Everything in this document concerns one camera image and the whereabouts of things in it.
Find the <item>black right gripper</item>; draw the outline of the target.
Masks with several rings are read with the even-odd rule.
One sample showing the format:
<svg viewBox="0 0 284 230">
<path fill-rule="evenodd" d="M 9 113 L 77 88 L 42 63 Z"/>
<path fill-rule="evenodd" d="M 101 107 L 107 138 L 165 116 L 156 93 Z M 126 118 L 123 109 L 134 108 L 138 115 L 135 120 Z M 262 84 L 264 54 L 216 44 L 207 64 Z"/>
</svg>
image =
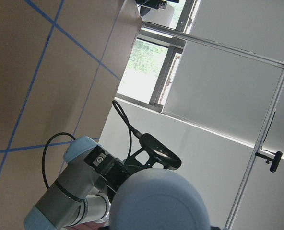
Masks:
<svg viewBox="0 0 284 230">
<path fill-rule="evenodd" d="M 84 162 L 94 168 L 107 185 L 106 195 L 113 199 L 120 186 L 132 175 L 124 163 L 100 147 L 94 147 L 84 158 Z"/>
</svg>

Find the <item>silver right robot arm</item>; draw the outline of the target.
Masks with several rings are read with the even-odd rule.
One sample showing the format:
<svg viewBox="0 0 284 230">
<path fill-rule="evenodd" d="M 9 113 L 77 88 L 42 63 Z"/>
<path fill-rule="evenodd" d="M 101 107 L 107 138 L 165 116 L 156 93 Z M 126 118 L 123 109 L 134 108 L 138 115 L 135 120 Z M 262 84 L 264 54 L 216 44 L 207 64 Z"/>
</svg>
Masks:
<svg viewBox="0 0 284 230">
<path fill-rule="evenodd" d="M 112 199 L 133 175 L 124 161 L 82 136 L 63 156 L 67 167 L 24 219 L 26 230 L 60 230 L 86 223 L 108 224 Z"/>
</svg>

